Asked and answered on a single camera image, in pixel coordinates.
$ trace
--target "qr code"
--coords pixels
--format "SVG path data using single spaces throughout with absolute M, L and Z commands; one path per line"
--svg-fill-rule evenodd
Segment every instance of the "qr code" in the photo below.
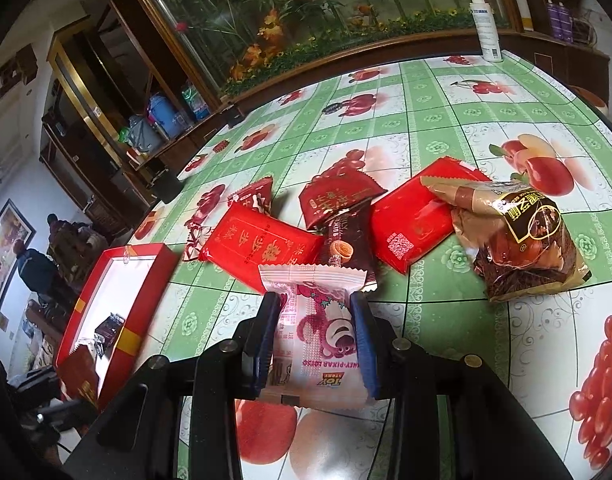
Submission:
M 395 255 L 398 260 L 401 260 L 406 253 L 411 250 L 414 245 L 402 233 L 391 234 L 388 237 L 388 249 Z

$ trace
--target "yellow stripe on box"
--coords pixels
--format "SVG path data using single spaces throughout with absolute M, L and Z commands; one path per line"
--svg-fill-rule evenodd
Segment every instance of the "yellow stripe on box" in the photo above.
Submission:
M 122 327 L 122 331 L 119 333 L 117 338 L 116 348 L 122 352 L 126 352 L 128 355 L 137 355 L 140 351 L 142 344 L 142 338 L 135 332 L 128 330 L 125 326 Z

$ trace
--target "purple bottle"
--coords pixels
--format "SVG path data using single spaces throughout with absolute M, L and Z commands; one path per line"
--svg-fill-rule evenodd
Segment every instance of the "purple bottle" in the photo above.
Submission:
M 563 36 L 561 33 L 560 14 L 557 7 L 553 4 L 552 0 L 548 0 L 546 7 L 548 9 L 548 18 L 550 19 L 553 37 L 557 40 L 561 40 L 563 39 Z
M 568 9 L 560 2 L 557 6 L 558 14 L 560 15 L 560 26 L 562 39 L 567 43 L 573 43 L 573 18 L 570 16 Z

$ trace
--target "picture frame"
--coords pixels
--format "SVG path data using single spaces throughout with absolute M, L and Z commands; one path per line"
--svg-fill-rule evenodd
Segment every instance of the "picture frame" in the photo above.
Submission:
M 0 211 L 0 309 L 10 280 L 17 269 L 13 243 L 20 238 L 28 245 L 35 233 L 35 229 L 19 212 L 13 201 L 8 199 Z

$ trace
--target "brown plastic bag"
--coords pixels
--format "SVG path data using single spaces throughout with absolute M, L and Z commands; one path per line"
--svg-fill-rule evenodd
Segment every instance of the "brown plastic bag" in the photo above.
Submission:
M 422 184 L 456 206 L 455 234 L 490 301 L 558 294 L 590 278 L 557 205 L 532 187 L 435 177 Z

